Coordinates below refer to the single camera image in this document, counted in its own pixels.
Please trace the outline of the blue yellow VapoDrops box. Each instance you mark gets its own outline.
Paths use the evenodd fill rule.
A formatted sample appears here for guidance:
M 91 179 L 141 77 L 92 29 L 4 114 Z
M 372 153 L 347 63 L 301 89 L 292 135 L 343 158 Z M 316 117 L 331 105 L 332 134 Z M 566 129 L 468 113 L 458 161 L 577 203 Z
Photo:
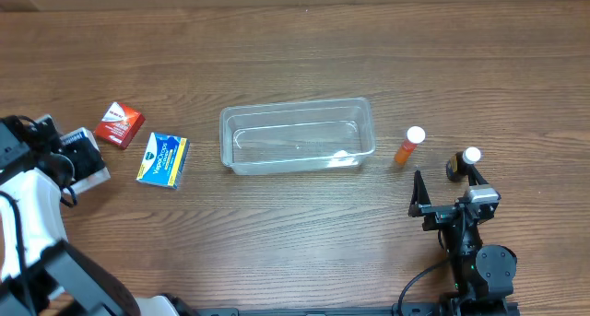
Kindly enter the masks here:
M 190 141 L 185 137 L 151 133 L 136 176 L 140 183 L 177 189 Z

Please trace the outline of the dark brown bottle white cap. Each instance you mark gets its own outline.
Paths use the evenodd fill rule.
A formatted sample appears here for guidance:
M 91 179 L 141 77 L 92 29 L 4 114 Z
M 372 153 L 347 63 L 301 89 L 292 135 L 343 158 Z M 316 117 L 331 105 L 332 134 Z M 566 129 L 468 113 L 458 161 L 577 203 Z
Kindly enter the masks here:
M 474 146 L 457 152 L 446 163 L 446 175 L 450 181 L 460 182 L 467 175 L 469 168 L 481 159 L 481 151 Z

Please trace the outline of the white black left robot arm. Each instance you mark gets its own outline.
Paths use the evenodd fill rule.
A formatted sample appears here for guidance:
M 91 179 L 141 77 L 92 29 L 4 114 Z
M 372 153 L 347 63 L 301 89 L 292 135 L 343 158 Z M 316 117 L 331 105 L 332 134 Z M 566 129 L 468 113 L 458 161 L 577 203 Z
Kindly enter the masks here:
M 53 119 L 23 115 L 1 121 L 1 312 L 39 315 L 66 293 L 63 315 L 181 316 L 166 295 L 136 298 L 113 275 L 69 243 L 63 206 L 110 174 L 85 128 L 61 135 Z

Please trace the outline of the white Hansaplast plaster box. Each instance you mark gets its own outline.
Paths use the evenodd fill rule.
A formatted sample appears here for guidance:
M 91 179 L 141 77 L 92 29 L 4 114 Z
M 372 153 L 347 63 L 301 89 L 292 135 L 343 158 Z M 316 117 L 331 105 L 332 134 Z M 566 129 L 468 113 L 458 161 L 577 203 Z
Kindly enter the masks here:
M 65 193 L 79 195 L 111 178 L 102 158 L 93 133 L 80 127 L 62 135 L 58 132 L 53 118 L 45 114 L 36 120 L 42 132 L 47 133 L 50 152 L 68 160 L 70 182 L 65 185 Z

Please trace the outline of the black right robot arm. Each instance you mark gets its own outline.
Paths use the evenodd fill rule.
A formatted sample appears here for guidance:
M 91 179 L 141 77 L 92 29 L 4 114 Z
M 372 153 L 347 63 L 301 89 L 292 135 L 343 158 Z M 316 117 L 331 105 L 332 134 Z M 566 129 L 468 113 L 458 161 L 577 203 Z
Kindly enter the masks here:
M 413 282 L 445 264 L 451 266 L 455 292 L 441 295 L 434 307 L 437 315 L 516 315 L 517 305 L 506 298 L 513 294 L 517 257 L 501 245 L 485 245 L 478 226 L 495 216 L 499 193 L 475 167 L 466 170 L 469 185 L 451 205 L 431 204 L 421 173 L 414 174 L 410 217 L 421 217 L 425 231 L 436 231 L 446 258 L 418 274 Z

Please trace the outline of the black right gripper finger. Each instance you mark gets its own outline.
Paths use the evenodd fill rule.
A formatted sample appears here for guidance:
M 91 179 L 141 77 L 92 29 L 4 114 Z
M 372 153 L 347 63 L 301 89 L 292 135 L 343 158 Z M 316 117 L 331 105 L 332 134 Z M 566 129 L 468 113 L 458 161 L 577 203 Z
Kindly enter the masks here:
M 416 170 L 414 173 L 413 194 L 410 205 L 415 207 L 431 206 L 431 200 L 419 170 Z
M 467 166 L 467 177 L 470 186 L 484 185 L 488 183 L 478 172 L 475 165 Z

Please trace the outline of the red medicine box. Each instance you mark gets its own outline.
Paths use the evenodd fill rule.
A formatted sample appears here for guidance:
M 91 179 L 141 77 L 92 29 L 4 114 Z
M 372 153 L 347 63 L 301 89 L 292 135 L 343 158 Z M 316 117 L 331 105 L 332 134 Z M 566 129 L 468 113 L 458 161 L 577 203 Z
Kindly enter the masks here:
M 107 109 L 94 135 L 121 149 L 127 149 L 145 121 L 144 115 L 120 102 L 113 102 Z

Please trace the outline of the orange tablet tube white cap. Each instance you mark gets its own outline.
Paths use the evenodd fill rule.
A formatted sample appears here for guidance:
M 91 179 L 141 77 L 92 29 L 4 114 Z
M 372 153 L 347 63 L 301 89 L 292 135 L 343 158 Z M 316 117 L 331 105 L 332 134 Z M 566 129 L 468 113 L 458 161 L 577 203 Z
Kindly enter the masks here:
M 403 166 L 408 161 L 413 151 L 426 138 L 426 132 L 422 127 L 411 126 L 407 129 L 406 138 L 398 148 L 394 156 L 394 162 Z

